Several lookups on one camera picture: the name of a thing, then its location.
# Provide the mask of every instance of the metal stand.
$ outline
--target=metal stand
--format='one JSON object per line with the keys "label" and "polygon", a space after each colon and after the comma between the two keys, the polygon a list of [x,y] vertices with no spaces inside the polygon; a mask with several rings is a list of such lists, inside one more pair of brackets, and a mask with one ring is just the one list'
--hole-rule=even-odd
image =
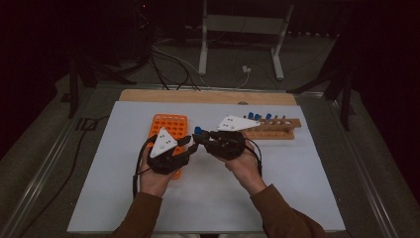
{"label": "metal stand", "polygon": [[207,0],[203,3],[203,27],[201,40],[200,63],[198,73],[206,74],[207,67],[207,31],[241,32],[278,35],[277,45],[271,49],[272,63],[274,65],[275,77],[278,80],[284,79],[283,70],[279,59],[279,53],[287,32],[288,23],[294,5],[289,5],[286,16],[283,19],[257,18],[240,16],[222,16],[207,14]]}

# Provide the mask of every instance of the black cable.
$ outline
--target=black cable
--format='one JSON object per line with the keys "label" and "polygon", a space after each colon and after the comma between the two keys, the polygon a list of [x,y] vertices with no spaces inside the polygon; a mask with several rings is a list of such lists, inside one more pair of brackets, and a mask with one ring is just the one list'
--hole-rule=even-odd
{"label": "black cable", "polygon": [[137,180],[138,180],[138,177],[140,175],[142,175],[143,173],[145,173],[145,172],[147,172],[148,170],[151,169],[151,168],[148,168],[147,170],[144,170],[142,172],[139,172],[140,163],[142,162],[143,152],[145,151],[146,146],[148,145],[148,143],[155,141],[156,138],[157,138],[157,136],[158,136],[157,134],[154,134],[152,137],[148,138],[145,141],[145,143],[142,145],[142,148],[140,149],[139,156],[137,158],[136,172],[133,175],[133,198],[136,197],[136,194],[138,192],[138,189],[137,189]]}
{"label": "black cable", "polygon": [[152,60],[153,68],[155,69],[155,71],[157,73],[157,77],[160,80],[160,83],[161,83],[162,87],[166,88],[166,90],[169,90],[169,88],[167,87],[166,83],[163,81],[163,78],[161,77],[161,72],[158,69],[158,66],[157,66],[157,64],[155,62],[154,56],[151,56],[151,60]]}
{"label": "black cable", "polygon": [[254,157],[256,157],[256,159],[257,159],[257,167],[259,169],[259,174],[260,174],[261,177],[263,177],[263,155],[262,155],[262,151],[260,150],[260,147],[257,145],[257,143],[255,143],[253,140],[248,139],[248,138],[245,138],[245,140],[253,143],[254,146],[257,147],[257,150],[259,150],[260,156],[258,157],[257,156],[257,153],[253,149],[251,149],[249,146],[245,145],[245,148],[248,151],[250,151],[254,155]]}
{"label": "black cable", "polygon": [[[170,60],[170,61],[173,61],[173,62],[176,62],[178,65],[180,65],[183,69],[184,69],[184,71],[185,71],[185,73],[186,73],[186,75],[187,75],[187,78],[189,78],[190,79],[190,82],[191,82],[191,86],[192,86],[192,88],[194,89],[194,90],[198,90],[198,91],[200,91],[200,88],[198,88],[198,86],[194,83],[194,81],[192,80],[192,77],[191,77],[191,74],[189,73],[189,71],[188,71],[188,69],[186,68],[186,66],[178,59],[178,58],[176,58],[176,57],[174,57],[174,56],[171,56],[171,55],[168,55],[168,54],[165,54],[165,53],[162,53],[162,52],[160,52],[160,51],[154,51],[154,50],[152,50],[152,52],[153,53],[155,53],[155,54],[160,54],[160,55],[163,55],[163,56],[165,56],[165,57],[167,57],[168,59],[164,59],[164,58],[161,58],[161,59],[163,59],[163,60]],[[182,86],[184,83],[185,83],[186,81],[184,81],[184,82],[182,82],[180,85],[178,85],[178,87],[177,87],[177,89],[179,89],[180,88],[180,86]]]}
{"label": "black cable", "polygon": [[93,122],[91,124],[89,124],[86,128],[86,130],[83,131],[83,134],[81,135],[79,142],[77,144],[77,149],[76,149],[76,153],[74,154],[74,158],[73,158],[73,164],[71,166],[70,169],[70,173],[68,174],[67,178],[65,179],[64,183],[61,185],[61,187],[58,189],[58,191],[55,193],[55,195],[50,199],[50,201],[43,207],[43,209],[41,209],[41,211],[31,220],[31,222],[22,230],[21,234],[18,236],[18,238],[22,238],[25,233],[29,230],[29,228],[31,228],[31,226],[38,220],[38,218],[40,218],[40,216],[49,208],[49,206],[55,201],[55,199],[59,196],[59,194],[62,192],[62,190],[65,188],[65,186],[67,185],[68,181],[70,180],[71,176],[74,173],[74,170],[76,168],[76,164],[77,164],[77,159],[78,159],[78,154],[80,151],[80,146],[81,143],[83,141],[83,138],[86,136],[86,133],[89,131],[89,128],[93,128],[99,121],[108,118],[109,116],[105,116],[105,117],[101,117],[99,119],[91,119],[91,118],[86,118],[86,119],[90,119],[93,120]]}
{"label": "black cable", "polygon": [[[163,58],[163,57],[158,57],[158,56],[156,56],[156,55],[153,55],[154,57],[156,57],[156,58],[159,58],[159,59],[161,59],[161,60],[168,60],[168,61],[172,61],[172,62],[175,62],[175,63],[177,63],[178,65],[180,65],[180,66],[182,66],[184,69],[185,69],[185,67],[182,65],[182,63],[180,63],[179,61],[176,61],[176,60],[174,60],[174,59],[167,59],[167,58]],[[178,84],[178,87],[176,88],[176,90],[178,90],[183,84],[185,84],[185,82],[187,82],[188,81],[188,79],[190,78],[190,74],[189,74],[189,71],[187,70],[186,71],[186,78],[181,82],[181,83],[178,83],[178,82],[175,82],[175,81],[171,81],[171,80],[169,80],[168,78],[166,78],[165,77],[165,79],[166,80],[168,80],[168,81],[170,81],[170,82],[173,82],[173,83],[175,83],[175,84]]]}

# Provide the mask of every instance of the person's left hand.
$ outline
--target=person's left hand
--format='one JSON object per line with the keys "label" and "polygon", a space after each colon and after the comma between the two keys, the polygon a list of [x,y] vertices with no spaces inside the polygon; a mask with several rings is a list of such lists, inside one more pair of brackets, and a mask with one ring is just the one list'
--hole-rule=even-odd
{"label": "person's left hand", "polygon": [[169,184],[170,178],[172,178],[176,171],[169,175],[160,175],[155,173],[152,169],[149,170],[148,154],[150,149],[151,148],[146,148],[142,155],[142,163],[140,164],[139,171],[144,173],[140,175],[140,191],[162,197]]}

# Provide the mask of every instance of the white triangular marker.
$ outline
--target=white triangular marker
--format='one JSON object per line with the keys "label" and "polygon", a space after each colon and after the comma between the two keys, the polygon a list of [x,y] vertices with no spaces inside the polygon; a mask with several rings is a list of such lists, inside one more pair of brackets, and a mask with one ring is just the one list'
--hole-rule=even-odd
{"label": "white triangular marker", "polygon": [[164,127],[161,127],[157,135],[157,140],[155,141],[154,147],[151,151],[151,158],[157,157],[177,145],[178,143],[176,140],[170,136]]}
{"label": "white triangular marker", "polygon": [[240,131],[248,128],[257,127],[261,124],[259,121],[250,120],[247,118],[227,116],[217,126],[218,131]]}

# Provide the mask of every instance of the person's right hand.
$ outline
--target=person's right hand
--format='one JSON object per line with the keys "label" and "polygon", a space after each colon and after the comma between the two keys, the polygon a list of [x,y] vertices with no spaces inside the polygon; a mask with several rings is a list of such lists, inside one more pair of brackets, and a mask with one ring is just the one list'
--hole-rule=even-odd
{"label": "person's right hand", "polygon": [[[246,145],[254,149],[249,141],[246,141]],[[234,174],[241,186],[250,195],[257,194],[266,188],[265,182],[259,174],[257,158],[250,151],[244,150],[239,157],[230,161],[222,158],[217,159],[225,163],[225,167]]]}

